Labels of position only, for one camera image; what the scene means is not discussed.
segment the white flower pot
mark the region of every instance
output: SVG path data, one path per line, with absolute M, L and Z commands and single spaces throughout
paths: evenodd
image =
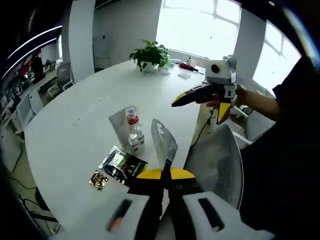
M 151 62 L 146 62 L 146 66 L 145 66 L 145 68 L 142 69 L 142 71 L 145 73 L 153 73 L 155 71 L 155 66 L 156 65 L 152 65 Z

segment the window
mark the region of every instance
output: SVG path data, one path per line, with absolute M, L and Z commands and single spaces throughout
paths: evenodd
M 231 0 L 163 0 L 156 40 L 166 48 L 209 58 L 233 54 L 241 7 Z
M 253 80 L 274 94 L 273 88 L 288 76 L 301 55 L 288 38 L 266 23 L 264 43 Z
M 59 48 L 59 59 L 62 59 L 62 36 L 60 35 L 58 38 L 58 48 Z

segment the desk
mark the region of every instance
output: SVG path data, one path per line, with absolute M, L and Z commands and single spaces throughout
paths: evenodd
M 184 167 L 200 105 L 174 108 L 171 103 L 205 78 L 178 66 L 169 71 L 170 76 L 140 72 L 133 61 L 114 65 L 62 92 L 27 126 L 25 146 L 32 175 L 64 229 L 72 229 L 115 193 L 128 191 L 112 177 L 101 192 L 88 183 L 110 149 L 120 146 L 108 119 L 117 111 L 129 105 L 138 108 L 145 128 L 145 152 L 139 157 L 149 163 L 148 168 L 159 167 L 151 136 L 153 118 L 171 131 L 178 144 L 172 166 Z M 184 80 L 179 73 L 191 78 Z
M 47 82 L 51 81 L 56 76 L 57 76 L 57 69 L 54 69 L 53 71 L 50 71 L 50 72 L 46 73 L 45 77 L 41 81 L 37 82 L 36 84 L 31 85 L 30 88 L 38 90 L 39 88 L 41 88 Z

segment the person's hand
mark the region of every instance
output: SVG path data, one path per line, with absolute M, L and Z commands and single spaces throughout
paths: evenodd
M 245 104 L 245 97 L 246 97 L 246 88 L 241 85 L 241 84 L 237 84 L 236 85 L 236 96 L 234 97 L 234 99 L 231 101 L 231 107 L 233 108 L 235 105 L 244 105 Z M 204 104 L 206 103 L 207 107 L 215 107 L 215 108 L 219 108 L 220 104 L 221 104 L 221 97 L 218 96 L 217 94 L 213 94 L 210 97 L 205 97 L 204 99 L 202 99 L 201 101 L 197 101 L 197 104 Z

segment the mesh chair back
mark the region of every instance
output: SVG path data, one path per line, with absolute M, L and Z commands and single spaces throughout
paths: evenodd
M 190 171 L 204 191 L 211 191 L 239 209 L 243 194 L 243 166 L 236 139 L 228 125 L 221 125 L 199 139 L 184 169 Z
M 57 68 L 56 83 L 59 88 L 71 81 L 71 62 L 63 63 Z

